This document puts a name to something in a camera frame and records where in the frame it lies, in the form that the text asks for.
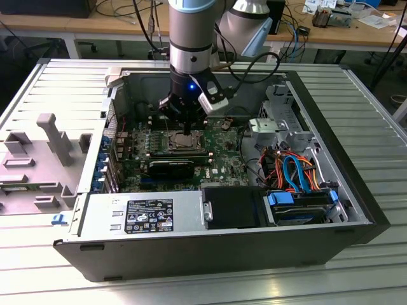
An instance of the gray robot arm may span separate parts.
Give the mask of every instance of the gray robot arm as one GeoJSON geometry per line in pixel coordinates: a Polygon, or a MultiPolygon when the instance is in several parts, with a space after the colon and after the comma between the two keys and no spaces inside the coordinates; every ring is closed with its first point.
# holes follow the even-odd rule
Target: gray robot arm
{"type": "Polygon", "coordinates": [[[209,69],[214,26],[243,56],[253,57],[271,27],[266,0],[169,0],[170,93],[160,110],[189,134],[191,125],[228,105],[235,92],[209,69]]]}

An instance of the office chair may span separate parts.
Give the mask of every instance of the office chair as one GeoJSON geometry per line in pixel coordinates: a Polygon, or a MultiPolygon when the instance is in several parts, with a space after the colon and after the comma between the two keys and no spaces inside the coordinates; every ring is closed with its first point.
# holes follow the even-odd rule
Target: office chair
{"type": "MultiPolygon", "coordinates": [[[[65,42],[63,39],[59,38],[47,38],[48,42],[47,43],[40,43],[36,44],[35,46],[30,46],[28,48],[25,48],[23,50],[24,56],[26,58],[31,58],[32,54],[30,51],[38,50],[38,49],[43,49],[47,48],[46,51],[43,53],[41,57],[50,57],[52,52],[57,51],[58,54],[61,54],[63,51],[68,53],[68,50],[65,46],[65,42]]],[[[93,53],[97,53],[97,47],[95,46],[94,43],[88,42],[88,41],[79,41],[78,45],[80,46],[90,46],[90,49],[93,53]]]]}

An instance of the black cable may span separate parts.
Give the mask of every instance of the black cable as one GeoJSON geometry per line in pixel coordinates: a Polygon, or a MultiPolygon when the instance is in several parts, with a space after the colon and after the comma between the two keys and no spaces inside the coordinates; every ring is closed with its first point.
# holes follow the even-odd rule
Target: black cable
{"type": "MultiPolygon", "coordinates": [[[[221,34],[220,29],[219,29],[219,27],[218,27],[217,25],[215,25],[215,32],[216,32],[216,34],[221,38],[221,42],[222,42],[222,47],[223,47],[223,52],[224,52],[224,54],[226,54],[226,46],[224,45],[224,42],[225,42],[225,41],[226,41],[226,42],[228,43],[228,45],[232,48],[233,54],[234,54],[233,60],[232,60],[232,64],[234,64],[235,61],[236,61],[236,59],[237,59],[237,52],[236,52],[235,47],[229,42],[229,40],[227,40],[227,39],[221,34]]],[[[243,75],[243,78],[239,78],[239,77],[233,72],[233,70],[231,69],[230,66],[228,66],[228,70],[229,70],[230,74],[239,82],[239,84],[237,85],[237,88],[239,89],[240,86],[241,86],[243,83],[245,83],[245,84],[256,84],[256,83],[261,83],[262,81],[267,80],[268,78],[270,78],[270,77],[275,73],[275,71],[279,68],[279,66],[280,66],[280,58],[279,58],[279,56],[278,56],[276,53],[274,53],[274,52],[265,52],[265,53],[262,53],[262,54],[258,55],[257,57],[255,57],[255,58],[252,60],[252,62],[251,62],[250,65],[248,66],[248,70],[246,70],[245,74],[243,75]],[[252,67],[261,57],[263,57],[263,56],[265,56],[265,55],[273,55],[273,56],[276,58],[277,63],[276,63],[276,67],[274,68],[274,70],[273,70],[269,75],[267,75],[265,78],[262,78],[262,79],[260,79],[260,80],[257,80],[257,81],[245,80],[245,77],[247,76],[247,73],[250,71],[251,67],[252,67]]]]}
{"type": "Polygon", "coordinates": [[[237,86],[235,87],[235,92],[237,92],[237,90],[239,90],[239,88],[242,86],[243,83],[247,83],[247,81],[245,80],[245,78],[247,77],[248,73],[250,72],[250,70],[252,69],[252,67],[254,66],[254,64],[261,58],[264,57],[266,55],[272,55],[275,57],[276,59],[276,63],[275,63],[275,68],[274,70],[269,73],[269,75],[267,75],[265,78],[262,78],[258,81],[255,81],[256,83],[260,83],[262,81],[267,80],[268,78],[272,77],[273,74],[275,73],[275,71],[277,71],[277,69],[280,67],[280,57],[274,53],[274,52],[264,52],[262,54],[257,55],[256,57],[254,57],[254,59],[252,60],[252,62],[250,63],[250,65],[247,67],[246,71],[243,74],[242,79],[240,80],[239,84],[237,84],[237,86]]]}
{"type": "Polygon", "coordinates": [[[147,42],[149,43],[149,45],[153,48],[153,50],[155,50],[155,51],[157,51],[157,52],[160,52],[159,49],[153,44],[153,42],[152,42],[152,41],[150,40],[150,38],[148,37],[148,34],[147,34],[147,32],[146,32],[146,29],[144,28],[144,24],[142,23],[142,20],[141,20],[140,11],[139,11],[139,9],[138,9],[138,7],[137,7],[137,3],[135,2],[135,0],[133,0],[133,5],[134,5],[134,9],[135,9],[135,14],[137,15],[137,19],[139,20],[140,28],[141,28],[141,31],[142,31],[143,34],[144,34],[144,37],[146,38],[146,40],[147,40],[147,42]]]}
{"type": "Polygon", "coordinates": [[[394,34],[392,43],[390,44],[389,49],[387,50],[387,52],[386,52],[386,54],[384,55],[382,61],[380,62],[379,66],[377,67],[375,74],[373,75],[373,79],[372,79],[371,84],[370,84],[370,90],[371,90],[371,91],[373,91],[373,90],[376,88],[376,85],[377,85],[377,83],[378,83],[377,78],[378,78],[379,71],[382,69],[382,66],[383,66],[383,64],[384,64],[384,62],[385,62],[385,60],[386,60],[386,58],[387,58],[387,55],[390,53],[390,50],[391,50],[392,47],[393,47],[394,41],[396,41],[396,38],[397,38],[397,36],[398,36],[398,34],[399,34],[401,25],[403,24],[404,15],[406,14],[406,10],[407,10],[407,2],[406,2],[406,5],[404,6],[404,10],[403,10],[403,14],[401,15],[399,27],[397,28],[397,31],[396,31],[396,33],[394,34]]]}
{"type": "Polygon", "coordinates": [[[225,117],[227,117],[228,116],[228,113],[231,111],[231,110],[234,110],[234,109],[241,109],[241,110],[243,110],[248,116],[250,116],[250,117],[252,117],[253,115],[247,110],[247,108],[246,107],[243,107],[243,106],[232,106],[232,107],[230,107],[225,113],[224,113],[224,116],[225,117]]]}
{"type": "Polygon", "coordinates": [[[262,181],[262,183],[266,184],[266,181],[262,178],[262,176],[260,176],[255,170],[253,170],[248,164],[248,162],[252,161],[252,159],[250,159],[249,161],[245,161],[244,157],[243,157],[243,153],[242,153],[242,144],[243,144],[243,138],[244,138],[244,132],[246,131],[247,127],[249,127],[249,124],[247,124],[247,126],[243,129],[242,131],[242,136],[240,137],[240,144],[239,144],[239,154],[240,154],[240,158],[242,159],[244,165],[246,166],[246,168],[248,170],[250,170],[255,176],[257,176],[258,179],[260,179],[260,181],[262,181]]]}
{"type": "Polygon", "coordinates": [[[3,27],[4,27],[7,31],[9,31],[10,34],[13,35],[13,36],[24,46],[25,49],[29,50],[30,53],[33,54],[34,57],[37,58],[37,60],[39,59],[39,57],[38,57],[16,34],[14,34],[14,32],[13,32],[12,30],[10,30],[10,28],[9,28],[7,25],[5,25],[5,24],[3,23],[3,21],[0,20],[0,24],[2,24],[3,27]]]}
{"type": "MultiPolygon", "coordinates": [[[[102,4],[104,4],[104,3],[106,3],[106,2],[108,2],[108,1],[112,1],[112,0],[103,0],[101,3],[99,3],[99,4],[96,6],[96,12],[97,12],[98,14],[101,14],[102,16],[107,16],[107,17],[124,17],[124,16],[129,16],[129,15],[135,14],[135,11],[133,11],[133,12],[127,13],[127,14],[115,14],[115,15],[110,15],[110,14],[105,14],[105,13],[102,13],[101,11],[99,11],[99,6],[102,5],[102,4]]],[[[132,6],[133,6],[133,5],[123,5],[123,6],[119,6],[118,8],[116,8],[116,11],[119,10],[119,9],[121,9],[121,8],[129,8],[129,7],[132,7],[132,6]]]]}

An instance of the aluminum extrusion table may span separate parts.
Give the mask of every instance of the aluminum extrusion table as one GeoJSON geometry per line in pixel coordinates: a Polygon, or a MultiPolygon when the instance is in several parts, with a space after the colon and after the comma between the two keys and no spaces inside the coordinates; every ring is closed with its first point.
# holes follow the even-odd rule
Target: aluminum extrusion table
{"type": "MultiPolygon", "coordinates": [[[[166,65],[129,60],[38,64],[1,116],[0,140],[6,130],[27,124],[32,125],[30,138],[45,139],[35,124],[44,110],[62,118],[57,127],[68,136],[92,133],[92,119],[108,92],[104,75],[109,67],[154,70],[166,65]]],[[[351,71],[307,64],[282,64],[281,69],[300,75],[390,229],[325,266],[92,283],[52,248],[68,228],[53,227],[53,215],[0,216],[1,304],[401,304],[407,297],[407,135],[351,71]]]]}

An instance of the wooden desk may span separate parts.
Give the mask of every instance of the wooden desk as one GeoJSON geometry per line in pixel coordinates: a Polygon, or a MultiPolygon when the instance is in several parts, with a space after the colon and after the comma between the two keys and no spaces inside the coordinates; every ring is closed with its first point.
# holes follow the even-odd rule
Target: wooden desk
{"type": "MultiPolygon", "coordinates": [[[[389,44],[394,37],[394,27],[384,29],[375,29],[357,20],[352,22],[350,29],[339,27],[328,27],[320,29],[312,26],[309,14],[301,13],[304,0],[288,0],[293,16],[300,25],[311,28],[310,36],[307,42],[307,48],[316,49],[334,49],[334,50],[356,50],[356,51],[387,51],[389,44]]],[[[113,0],[115,8],[123,5],[132,4],[131,0],[113,0]]],[[[384,11],[401,10],[405,2],[399,1],[393,6],[379,7],[384,11]]],[[[143,1],[139,9],[147,8],[149,3],[143,1]]],[[[112,15],[113,9],[108,1],[101,6],[99,10],[105,14],[112,15]]],[[[167,4],[157,7],[160,21],[160,30],[164,41],[168,41],[169,35],[169,7],[167,4]]],[[[132,7],[123,8],[120,13],[131,13],[132,7]]],[[[148,24],[149,10],[141,12],[144,25],[148,24]]],[[[87,19],[65,18],[65,17],[35,17],[19,15],[0,15],[2,20],[9,28],[14,30],[19,36],[32,37],[57,37],[65,40],[69,55],[71,58],[80,58],[76,39],[106,39],[106,40],[129,40],[145,41],[141,28],[136,18],[115,18],[98,14],[94,11],[87,19]],[[130,24],[127,21],[135,21],[136,24],[130,24]]],[[[0,35],[8,35],[6,29],[0,26],[0,35]]],[[[281,25],[277,35],[269,35],[265,43],[273,51],[279,51],[287,46],[292,39],[286,25],[281,25]]],[[[396,39],[395,47],[401,38],[396,39]]]]}

